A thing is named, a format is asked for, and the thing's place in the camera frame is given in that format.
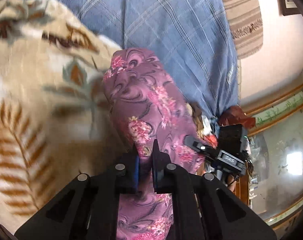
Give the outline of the purple floral shirt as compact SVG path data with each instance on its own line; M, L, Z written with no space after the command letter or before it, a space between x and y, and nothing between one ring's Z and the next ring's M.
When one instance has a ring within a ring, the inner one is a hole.
M117 239L174 239L172 197L157 194L152 184L152 148L158 143L173 163L196 173L205 158L184 145L197 136L186 101L153 51L116 51L103 78L110 118L127 149L139 155L136 194L119 200Z

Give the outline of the red small object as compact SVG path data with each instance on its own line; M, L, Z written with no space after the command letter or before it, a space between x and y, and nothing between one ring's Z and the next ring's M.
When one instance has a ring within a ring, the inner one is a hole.
M208 143L208 145L212 146L213 148L217 148L218 146L218 140L214 134L207 134L203 136L203 139L205 142Z

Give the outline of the beige leaf fleece blanket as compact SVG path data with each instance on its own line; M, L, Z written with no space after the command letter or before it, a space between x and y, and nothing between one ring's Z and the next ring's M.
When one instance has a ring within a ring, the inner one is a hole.
M102 84L117 50L57 0L0 0L0 223L9 232L125 151Z

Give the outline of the blue plaid pillow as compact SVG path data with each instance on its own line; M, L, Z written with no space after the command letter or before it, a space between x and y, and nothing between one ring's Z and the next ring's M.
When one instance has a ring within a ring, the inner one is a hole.
M208 116L238 103L237 54L222 0L58 0L122 48L155 52Z

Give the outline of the striped beige pillow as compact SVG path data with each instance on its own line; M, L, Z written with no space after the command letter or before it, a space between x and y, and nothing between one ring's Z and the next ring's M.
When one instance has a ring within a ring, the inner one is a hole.
M263 20L258 0L222 0L238 59L245 59L263 45Z

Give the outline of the framed wall picture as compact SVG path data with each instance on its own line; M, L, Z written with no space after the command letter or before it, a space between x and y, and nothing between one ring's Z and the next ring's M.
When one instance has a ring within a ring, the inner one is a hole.
M298 15L301 13L293 0L280 0L279 3L283 16Z

